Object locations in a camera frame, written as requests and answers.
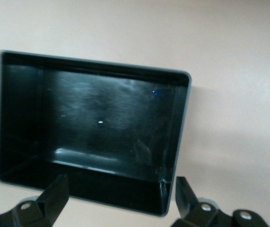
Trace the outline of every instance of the metal screw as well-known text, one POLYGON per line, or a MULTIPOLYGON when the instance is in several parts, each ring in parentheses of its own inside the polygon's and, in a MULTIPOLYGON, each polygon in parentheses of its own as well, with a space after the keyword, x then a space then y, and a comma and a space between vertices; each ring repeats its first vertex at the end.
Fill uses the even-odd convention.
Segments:
POLYGON ((22 204, 20 208, 22 210, 25 210, 25 209, 29 208, 30 206, 31 206, 31 204, 29 202, 27 202, 27 203, 22 204))
POLYGON ((205 210, 205 211, 211 211, 211 207, 210 205, 204 203, 201 205, 202 209, 205 210))
POLYGON ((240 216, 242 218, 246 219, 246 220, 251 220, 252 219, 252 216, 246 211, 241 211, 240 216))

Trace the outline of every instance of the white wall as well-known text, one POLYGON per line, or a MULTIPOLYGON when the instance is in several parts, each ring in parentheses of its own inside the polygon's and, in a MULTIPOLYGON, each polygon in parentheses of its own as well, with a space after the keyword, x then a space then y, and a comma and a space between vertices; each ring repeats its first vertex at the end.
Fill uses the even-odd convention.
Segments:
MULTIPOLYGON (((270 225, 270 0, 0 1, 0 50, 186 70, 192 92, 177 175, 227 214, 270 225)), ((0 213, 40 192, 0 183, 0 213)), ((70 199, 55 226, 168 227, 70 199)))

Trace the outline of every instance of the black plastic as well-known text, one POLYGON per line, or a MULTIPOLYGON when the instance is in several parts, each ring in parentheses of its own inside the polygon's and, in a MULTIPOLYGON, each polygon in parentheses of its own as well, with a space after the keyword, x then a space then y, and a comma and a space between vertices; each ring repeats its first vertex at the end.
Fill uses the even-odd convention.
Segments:
POLYGON ((69 179, 58 176, 37 198, 0 214, 0 227, 52 227, 69 200, 69 179))
POLYGON ((185 177, 176 179, 176 203, 181 218, 172 227, 269 227, 251 210, 235 210, 231 217, 210 203, 199 202, 185 177))
POLYGON ((1 56, 0 180, 165 215, 186 72, 19 52, 1 56))

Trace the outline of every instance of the black plastic box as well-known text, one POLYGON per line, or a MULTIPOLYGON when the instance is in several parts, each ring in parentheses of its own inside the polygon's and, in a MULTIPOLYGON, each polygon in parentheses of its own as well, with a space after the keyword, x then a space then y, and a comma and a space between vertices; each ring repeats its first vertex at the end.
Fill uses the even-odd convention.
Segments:
POLYGON ((37 54, 1 55, 0 180, 168 212, 191 83, 186 72, 37 54))

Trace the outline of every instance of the bolt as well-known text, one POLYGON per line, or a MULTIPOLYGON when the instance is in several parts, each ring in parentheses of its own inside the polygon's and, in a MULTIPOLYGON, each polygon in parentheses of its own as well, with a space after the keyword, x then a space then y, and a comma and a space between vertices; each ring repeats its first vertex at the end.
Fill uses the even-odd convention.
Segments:
POLYGON ((22 210, 25 210, 25 209, 29 208, 30 206, 31 206, 31 204, 29 202, 27 202, 27 203, 22 204, 20 208, 22 210))
POLYGON ((211 211, 211 207, 210 205, 204 203, 201 205, 202 209, 205 210, 205 211, 211 211))
POLYGON ((251 220, 252 219, 252 216, 246 211, 241 211, 240 216, 242 218, 246 219, 246 220, 251 220))

